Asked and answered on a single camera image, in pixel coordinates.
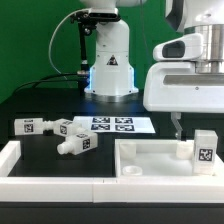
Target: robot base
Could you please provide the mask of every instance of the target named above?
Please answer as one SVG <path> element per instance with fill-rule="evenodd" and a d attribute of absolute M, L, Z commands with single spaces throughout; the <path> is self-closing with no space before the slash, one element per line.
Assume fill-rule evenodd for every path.
<path fill-rule="evenodd" d="M 107 96 L 107 95 L 97 95 L 94 93 L 85 93 L 85 97 L 87 99 L 91 99 L 94 101 L 102 101 L 102 102 L 108 102 L 108 103 L 119 103 L 119 102 L 127 102 L 130 100 L 136 100 L 138 98 L 138 92 L 137 93 L 131 93 L 124 96 Z"/>

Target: white block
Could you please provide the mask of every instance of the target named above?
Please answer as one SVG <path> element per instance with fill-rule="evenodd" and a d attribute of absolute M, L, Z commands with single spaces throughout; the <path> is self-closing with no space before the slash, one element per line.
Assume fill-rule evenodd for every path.
<path fill-rule="evenodd" d="M 7 177 L 21 156 L 19 141 L 9 141 L 0 152 L 0 177 Z"/>

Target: white cylinder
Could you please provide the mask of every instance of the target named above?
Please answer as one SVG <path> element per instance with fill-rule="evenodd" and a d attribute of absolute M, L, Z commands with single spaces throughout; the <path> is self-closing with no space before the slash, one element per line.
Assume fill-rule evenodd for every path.
<path fill-rule="evenodd" d="M 63 155 L 72 152 L 74 150 L 74 146 L 71 142 L 63 142 L 58 145 L 57 150 L 59 154 Z"/>
<path fill-rule="evenodd" d="M 139 166 L 125 166 L 122 172 L 125 176 L 141 176 L 142 168 Z"/>

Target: white paper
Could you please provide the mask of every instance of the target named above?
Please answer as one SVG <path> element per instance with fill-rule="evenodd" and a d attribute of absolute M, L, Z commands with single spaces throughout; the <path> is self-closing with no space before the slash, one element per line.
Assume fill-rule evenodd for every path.
<path fill-rule="evenodd" d="M 93 132 L 155 133 L 149 117 L 76 116 L 73 121 Z"/>

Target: black table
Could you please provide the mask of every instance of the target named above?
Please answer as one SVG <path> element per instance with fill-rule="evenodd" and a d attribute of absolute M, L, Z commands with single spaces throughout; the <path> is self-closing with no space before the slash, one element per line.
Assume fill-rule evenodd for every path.
<path fill-rule="evenodd" d="M 72 120 L 74 116 L 144 116 L 151 118 L 156 134 L 100 133 L 99 146 L 79 156 L 59 156 L 56 146 L 64 138 L 45 132 L 38 136 L 15 136 L 16 118 Z M 142 92 L 135 101 L 95 102 L 74 89 L 23 89 L 0 105 L 0 147 L 20 140 L 22 156 L 10 173 L 19 177 L 115 177 L 115 139 L 174 139 L 170 113 L 149 113 Z M 189 139 L 195 129 L 215 130 L 218 154 L 223 159 L 223 114 L 182 114 Z M 221 223 L 223 204 L 167 203 L 18 203 L 0 202 L 0 223 Z"/>

